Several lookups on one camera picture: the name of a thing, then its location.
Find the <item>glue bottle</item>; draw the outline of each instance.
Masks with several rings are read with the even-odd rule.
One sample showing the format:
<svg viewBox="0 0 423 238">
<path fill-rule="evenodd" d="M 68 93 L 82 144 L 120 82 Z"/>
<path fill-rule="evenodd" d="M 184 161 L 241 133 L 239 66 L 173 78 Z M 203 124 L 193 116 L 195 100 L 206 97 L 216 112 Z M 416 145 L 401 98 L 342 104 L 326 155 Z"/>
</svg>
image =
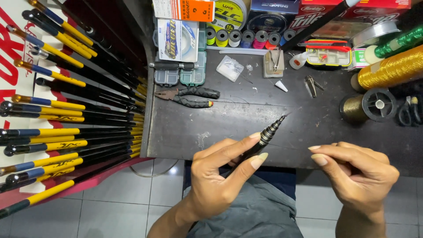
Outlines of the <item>glue bottle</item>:
<svg viewBox="0 0 423 238">
<path fill-rule="evenodd" d="M 307 61 L 308 55 L 309 55 L 309 53 L 307 51 L 302 53 L 302 54 L 294 55 L 294 57 L 292 57 L 292 59 L 289 60 L 289 64 L 294 69 L 299 69 Z"/>
</svg>

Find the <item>green metallic thread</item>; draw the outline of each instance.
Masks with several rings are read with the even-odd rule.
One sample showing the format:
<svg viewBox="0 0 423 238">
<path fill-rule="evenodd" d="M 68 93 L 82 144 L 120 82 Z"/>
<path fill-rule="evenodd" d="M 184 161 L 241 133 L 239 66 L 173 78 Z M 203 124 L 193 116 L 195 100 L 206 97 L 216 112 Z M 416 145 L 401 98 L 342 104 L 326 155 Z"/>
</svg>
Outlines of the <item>green metallic thread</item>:
<svg viewBox="0 0 423 238">
<path fill-rule="evenodd" d="M 390 47 L 391 41 L 389 41 L 385 44 L 379 45 L 374 50 L 376 57 L 386 58 L 412 48 L 415 44 L 423 40 L 423 25 L 419 25 L 411 31 L 401 34 L 394 40 L 396 40 L 396 42 L 401 46 L 399 49 L 392 50 Z"/>
</svg>

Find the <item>thread spool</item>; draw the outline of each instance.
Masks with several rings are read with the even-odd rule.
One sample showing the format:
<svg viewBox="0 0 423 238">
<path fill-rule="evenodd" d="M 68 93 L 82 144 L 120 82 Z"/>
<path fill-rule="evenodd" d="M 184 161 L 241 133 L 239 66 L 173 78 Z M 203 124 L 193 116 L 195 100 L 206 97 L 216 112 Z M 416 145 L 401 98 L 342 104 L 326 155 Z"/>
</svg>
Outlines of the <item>thread spool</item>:
<svg viewBox="0 0 423 238">
<path fill-rule="evenodd" d="M 230 47 L 237 47 L 239 46 L 239 43 L 241 42 L 242 34 L 239 30 L 231 30 L 229 33 L 229 46 Z"/>
<path fill-rule="evenodd" d="M 369 119 L 385 122 L 395 116 L 396 100 L 387 89 L 371 89 L 364 95 L 346 96 L 339 110 L 342 119 L 350 124 L 362 124 Z"/>
<path fill-rule="evenodd" d="M 244 31 L 241 38 L 241 47 L 251 48 L 251 44 L 253 41 L 254 41 L 254 32 L 252 30 Z"/>
<path fill-rule="evenodd" d="M 276 45 L 279 44 L 281 36 L 278 32 L 271 32 L 269 34 L 269 39 L 267 40 L 264 47 L 268 50 L 272 50 L 276 48 Z"/>
<path fill-rule="evenodd" d="M 423 72 L 423 45 L 366 66 L 351 78 L 357 91 L 388 88 L 418 79 Z"/>
<path fill-rule="evenodd" d="M 268 39 L 269 39 L 269 35 L 267 34 L 266 31 L 263 31 L 263 30 L 257 31 L 253 41 L 253 48 L 263 49 Z"/>
<path fill-rule="evenodd" d="M 371 45 L 364 51 L 364 59 L 373 64 L 413 47 L 423 39 L 423 25 L 419 25 L 407 33 L 399 35 L 393 40 L 376 46 Z"/>
<path fill-rule="evenodd" d="M 212 45 L 216 42 L 216 30 L 213 27 L 206 28 L 207 44 Z"/>
<path fill-rule="evenodd" d="M 297 33 L 295 33 L 294 30 L 292 29 L 287 29 L 284 33 L 283 33 L 283 37 L 285 38 L 286 41 L 289 41 L 290 39 L 292 39 L 292 37 L 294 37 Z"/>
<path fill-rule="evenodd" d="M 226 47 L 228 45 L 228 31 L 225 29 L 218 30 L 216 33 L 216 45 Z"/>
</svg>

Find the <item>black work desk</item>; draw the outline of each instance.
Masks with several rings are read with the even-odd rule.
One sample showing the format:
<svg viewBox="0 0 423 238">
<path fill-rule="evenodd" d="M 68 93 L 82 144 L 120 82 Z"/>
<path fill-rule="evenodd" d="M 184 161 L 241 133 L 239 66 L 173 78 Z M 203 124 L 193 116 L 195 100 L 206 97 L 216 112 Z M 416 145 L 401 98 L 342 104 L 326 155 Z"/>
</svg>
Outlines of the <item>black work desk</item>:
<svg viewBox="0 0 423 238">
<path fill-rule="evenodd" d="M 350 86 L 351 73 L 308 67 L 294 70 L 288 63 L 292 56 L 285 53 L 282 82 L 288 92 L 284 92 L 274 86 L 279 78 L 263 78 L 263 56 L 229 55 L 244 66 L 253 66 L 253 71 L 245 68 L 242 72 L 253 84 L 242 76 L 233 83 L 218 73 L 216 67 L 224 56 L 217 50 L 207 50 L 202 87 L 221 92 L 211 108 L 191 109 L 153 97 L 147 156 L 191 160 L 194 153 L 224 138 L 240 140 L 262 131 L 283 113 L 292 112 L 263 150 L 269 153 L 264 165 L 317 168 L 307 147 L 346 141 L 387 154 L 402 176 L 423 175 L 423 127 L 400 127 L 394 121 L 367 121 L 354 127 L 341 119 L 339 102 L 346 95 L 357 94 Z M 316 88 L 316 98 L 306 86 L 306 75 L 325 89 Z M 164 89 L 154 86 L 154 91 Z"/>
</svg>

